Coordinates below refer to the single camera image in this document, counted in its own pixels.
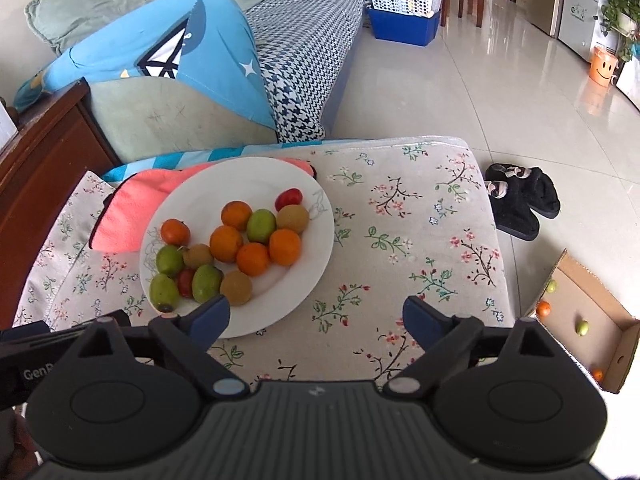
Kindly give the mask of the left hand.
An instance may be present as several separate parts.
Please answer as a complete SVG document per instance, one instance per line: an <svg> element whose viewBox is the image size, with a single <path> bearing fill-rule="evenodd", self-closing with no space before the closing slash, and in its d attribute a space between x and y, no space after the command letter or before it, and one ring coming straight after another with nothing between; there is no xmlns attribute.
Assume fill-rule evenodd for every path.
<svg viewBox="0 0 640 480"><path fill-rule="evenodd" d="M1 412L1 478L25 479L38 467L36 448L22 415Z"/></svg>

